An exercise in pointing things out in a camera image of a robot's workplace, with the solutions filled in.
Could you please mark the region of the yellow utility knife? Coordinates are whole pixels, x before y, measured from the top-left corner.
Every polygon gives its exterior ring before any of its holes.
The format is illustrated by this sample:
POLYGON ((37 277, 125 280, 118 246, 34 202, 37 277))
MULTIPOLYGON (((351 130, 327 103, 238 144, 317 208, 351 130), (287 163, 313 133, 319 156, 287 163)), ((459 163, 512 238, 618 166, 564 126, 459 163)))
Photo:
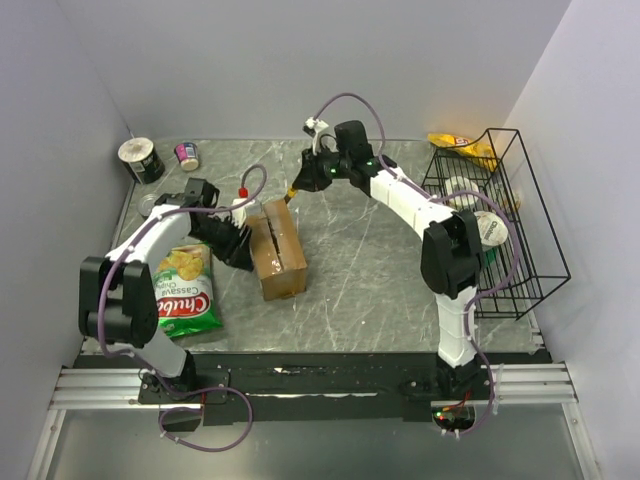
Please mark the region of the yellow utility knife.
POLYGON ((293 187, 289 188, 284 196, 284 201, 289 203, 297 194, 297 190, 293 187))

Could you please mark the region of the brown cardboard express box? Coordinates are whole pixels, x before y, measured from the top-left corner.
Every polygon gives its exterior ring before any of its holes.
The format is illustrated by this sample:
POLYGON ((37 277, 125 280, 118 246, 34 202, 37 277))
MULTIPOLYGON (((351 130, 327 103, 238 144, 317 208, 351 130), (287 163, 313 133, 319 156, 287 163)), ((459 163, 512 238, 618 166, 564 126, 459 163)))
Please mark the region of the brown cardboard express box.
POLYGON ((285 299, 306 290, 307 261, 297 228, 283 199, 267 202, 247 218, 250 252, 265 301, 285 299))

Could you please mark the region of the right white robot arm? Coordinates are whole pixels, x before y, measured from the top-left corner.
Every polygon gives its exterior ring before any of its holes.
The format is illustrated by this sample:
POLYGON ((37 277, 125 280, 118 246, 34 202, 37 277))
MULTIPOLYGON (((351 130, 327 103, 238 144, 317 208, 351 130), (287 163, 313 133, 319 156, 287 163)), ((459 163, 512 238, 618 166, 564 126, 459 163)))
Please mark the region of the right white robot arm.
POLYGON ((435 294, 439 320, 438 356, 447 368, 437 374, 437 386, 456 399, 471 388, 464 367, 474 360, 472 299, 484 267, 474 214, 443 205, 410 180, 390 158, 376 156, 364 125, 347 121, 334 128, 336 148, 323 144, 329 125, 313 117, 304 123, 311 146, 301 154, 301 168, 291 192, 320 192, 344 179, 367 197, 398 215, 422 242, 420 272, 435 294))

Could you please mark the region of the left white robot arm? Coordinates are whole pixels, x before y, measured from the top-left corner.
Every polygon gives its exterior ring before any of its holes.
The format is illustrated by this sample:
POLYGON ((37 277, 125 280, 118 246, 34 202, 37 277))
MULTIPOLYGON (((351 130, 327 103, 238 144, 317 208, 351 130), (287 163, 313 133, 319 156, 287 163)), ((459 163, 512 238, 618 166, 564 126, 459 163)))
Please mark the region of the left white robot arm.
POLYGON ((104 257, 88 257, 79 275, 79 330, 98 341, 107 358, 127 356, 162 384, 174 401, 198 389, 191 353, 161 329, 152 275, 186 237, 200 240, 226 265, 250 271, 251 230, 219 207, 218 189, 191 178, 183 192, 162 194, 143 225, 104 257))

